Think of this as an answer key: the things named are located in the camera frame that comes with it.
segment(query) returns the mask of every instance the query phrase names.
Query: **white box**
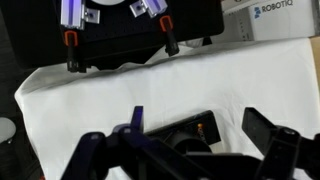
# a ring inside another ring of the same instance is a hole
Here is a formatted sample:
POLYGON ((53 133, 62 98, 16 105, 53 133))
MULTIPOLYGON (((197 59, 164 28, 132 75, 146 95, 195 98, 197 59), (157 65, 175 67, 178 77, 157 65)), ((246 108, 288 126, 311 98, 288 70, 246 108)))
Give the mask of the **white box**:
POLYGON ((315 2, 270 0, 225 14, 225 31, 213 36, 212 41, 260 41, 319 35, 319 10, 315 2))
POLYGON ((223 12, 229 14, 263 1, 268 0, 223 0, 221 4, 223 12))

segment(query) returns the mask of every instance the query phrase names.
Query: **black case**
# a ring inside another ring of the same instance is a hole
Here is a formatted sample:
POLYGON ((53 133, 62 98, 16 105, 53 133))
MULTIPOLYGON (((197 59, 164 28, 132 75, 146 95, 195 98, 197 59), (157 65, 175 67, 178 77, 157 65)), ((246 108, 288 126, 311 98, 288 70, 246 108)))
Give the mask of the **black case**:
MULTIPOLYGON (((60 29, 60 0, 1 0, 0 6, 19 65, 37 68, 66 62, 67 48, 60 29)), ((87 0, 87 7, 101 10, 101 24, 86 23, 80 32, 80 56, 87 65, 116 68, 131 61, 143 63, 148 50, 166 44, 159 17, 134 18, 126 0, 101 6, 87 0)), ((177 41, 223 32, 220 0, 167 0, 177 41)))

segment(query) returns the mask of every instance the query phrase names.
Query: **white sheet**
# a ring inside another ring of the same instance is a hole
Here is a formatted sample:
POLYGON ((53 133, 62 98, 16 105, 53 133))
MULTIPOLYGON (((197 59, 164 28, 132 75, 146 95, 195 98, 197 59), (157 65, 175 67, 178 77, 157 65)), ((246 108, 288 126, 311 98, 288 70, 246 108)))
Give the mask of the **white sheet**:
MULTIPOLYGON (((245 107, 255 107, 274 124, 305 137, 320 132, 308 39, 208 51, 154 66, 130 64, 88 74, 70 74, 64 65, 38 69, 19 88, 16 100, 46 178, 61 177, 83 134, 109 135, 117 124, 129 122, 136 105, 145 107, 146 130, 212 110, 223 150, 258 158, 262 155, 241 130, 245 107)), ((110 179, 123 177, 109 174, 110 179)), ((306 178, 303 173, 296 177, 306 178)))

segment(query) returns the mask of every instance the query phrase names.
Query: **red clip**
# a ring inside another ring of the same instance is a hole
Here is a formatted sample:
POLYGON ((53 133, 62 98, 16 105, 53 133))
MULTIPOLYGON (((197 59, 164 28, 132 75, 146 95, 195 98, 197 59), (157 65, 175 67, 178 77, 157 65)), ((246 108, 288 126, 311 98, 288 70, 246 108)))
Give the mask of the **red clip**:
POLYGON ((170 28, 173 29, 173 23, 170 16, 163 16, 160 18, 160 25, 163 32, 167 32, 165 24, 165 20, 167 20, 170 24, 170 28))
POLYGON ((69 38, 68 38, 69 35, 73 35, 73 37, 74 37, 74 46, 78 46, 78 34, 77 34, 77 32, 71 31, 71 30, 64 32, 65 44, 67 46, 69 46, 69 38))

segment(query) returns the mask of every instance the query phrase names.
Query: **orange clip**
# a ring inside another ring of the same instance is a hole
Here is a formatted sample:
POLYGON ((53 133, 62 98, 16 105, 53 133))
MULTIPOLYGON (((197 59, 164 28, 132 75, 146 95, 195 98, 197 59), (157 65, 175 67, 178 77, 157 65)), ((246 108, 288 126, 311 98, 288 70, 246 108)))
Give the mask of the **orange clip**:
POLYGON ((71 31, 71 30, 64 32, 65 44, 67 46, 69 46, 69 38, 68 38, 69 35, 73 35, 73 37, 74 37, 74 46, 78 46, 78 34, 77 34, 77 32, 71 31))
POLYGON ((166 26, 164 25, 164 21, 168 20, 170 24, 170 28, 173 29, 173 23, 170 16, 163 16, 160 18, 160 25, 163 32, 167 32, 166 26))

